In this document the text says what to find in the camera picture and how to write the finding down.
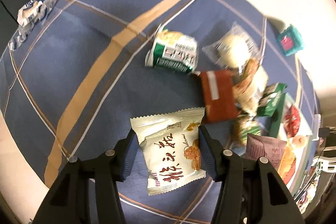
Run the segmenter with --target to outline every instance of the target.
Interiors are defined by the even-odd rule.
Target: white snack bag
[[[148,195],[175,190],[204,178],[198,126],[205,108],[131,119],[148,168]]]

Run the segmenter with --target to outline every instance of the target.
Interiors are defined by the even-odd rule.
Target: pink snack bag
[[[275,170],[278,170],[286,145],[286,141],[249,133],[247,135],[245,158],[257,160],[259,157],[266,157]]]

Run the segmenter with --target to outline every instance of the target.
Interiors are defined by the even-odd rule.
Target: plastic wrapper
[[[30,0],[20,8],[17,14],[19,35],[10,40],[10,50],[14,51],[21,46],[38,21],[42,24],[44,23],[54,8],[56,1],[57,0]]]
[[[241,93],[236,99],[240,104],[243,111],[250,116],[257,115],[259,100],[263,96],[263,92],[267,85],[268,75],[262,66],[259,66],[256,74],[254,75],[250,85]]]
[[[289,138],[294,137],[298,133],[300,124],[300,112],[295,106],[291,106],[283,118],[283,127]]]
[[[245,66],[241,81],[233,87],[233,94],[235,98],[238,98],[240,95],[242,95],[251,85],[253,77],[255,76],[258,68],[258,61],[255,58],[250,58]]]
[[[204,178],[198,126],[204,108],[131,119],[148,168],[149,195],[169,192]]]
[[[240,145],[246,146],[247,135],[261,135],[261,130],[257,121],[249,115],[239,116],[233,127],[231,140]]]
[[[206,119],[204,122],[221,122],[237,117],[237,107],[232,93],[232,74],[229,70],[202,71]]]
[[[245,158],[257,160],[259,157],[266,157],[275,170],[278,170],[286,145],[286,141],[248,134]]]
[[[249,34],[236,22],[219,41],[202,50],[210,60],[223,69],[236,70],[239,75],[250,58],[260,60],[260,52]]]
[[[190,73],[196,69],[197,62],[198,44],[193,37],[162,30],[154,38],[153,47],[146,55],[145,65]]]
[[[278,107],[281,95],[286,88],[286,84],[276,83],[266,87],[264,95],[259,102],[257,115],[259,117],[272,117]]]

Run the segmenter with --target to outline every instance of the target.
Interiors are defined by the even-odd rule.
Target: table
[[[148,37],[181,9],[167,28],[195,37],[200,47],[220,39],[233,22],[240,24],[265,48],[269,83],[286,83],[312,125],[312,84],[297,58],[282,56],[267,18],[245,0],[195,0],[188,6],[190,1],[59,0],[17,51],[6,48],[0,60],[0,109],[20,151],[47,186],[70,155],[85,160],[114,147],[127,135],[130,118],[203,106],[192,77],[144,67]],[[198,69],[217,68],[199,51]],[[260,119],[265,131],[269,123]],[[225,144],[231,125],[207,128]],[[147,167],[138,150],[130,177],[118,184],[127,223],[211,221],[220,184],[210,177],[151,197],[146,185]]]

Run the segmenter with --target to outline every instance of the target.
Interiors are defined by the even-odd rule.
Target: metal screw
[[[113,149],[109,149],[109,150],[107,150],[107,151],[105,152],[105,155],[111,157],[111,156],[113,156],[115,153],[116,153],[116,152],[115,152]]]
[[[233,153],[232,153],[231,150],[226,149],[226,150],[223,151],[223,154],[224,154],[225,156],[230,157],[230,156],[232,156]]]
[[[69,162],[74,163],[77,160],[78,160],[78,158],[76,156],[72,156],[72,157],[70,157]]]
[[[260,162],[262,162],[264,164],[268,163],[268,159],[265,158],[265,157],[261,157],[259,160],[260,160]]]

